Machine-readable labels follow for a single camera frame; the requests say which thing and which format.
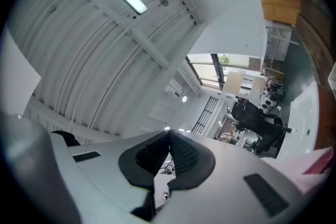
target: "office chair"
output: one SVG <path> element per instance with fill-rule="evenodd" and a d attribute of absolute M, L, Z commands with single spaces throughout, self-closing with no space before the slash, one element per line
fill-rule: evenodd
<path fill-rule="evenodd" d="M 255 105 L 249 101 L 244 103 L 235 103 L 232 108 L 232 116 L 239 121 L 239 126 L 249 129 L 261 136 L 262 140 L 256 147 L 256 153 L 269 151 L 270 147 L 286 132 L 290 133 L 291 129 L 282 125 L 282 121 L 276 115 L 266 115 L 260 111 Z M 277 119 L 275 122 L 280 124 L 272 124 L 267 122 L 265 118 Z"/>

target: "corrugated ceiling panel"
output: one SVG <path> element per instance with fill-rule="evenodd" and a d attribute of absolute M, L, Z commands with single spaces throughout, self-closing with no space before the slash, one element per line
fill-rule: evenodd
<path fill-rule="evenodd" d="M 134 27 L 172 60 L 195 22 L 181 0 L 143 1 L 149 10 Z M 124 17 L 135 14 L 122 0 L 109 3 Z M 98 131 L 119 134 L 137 100 L 162 72 L 91 0 L 19 0 L 8 27 L 41 75 L 35 97 Z"/>

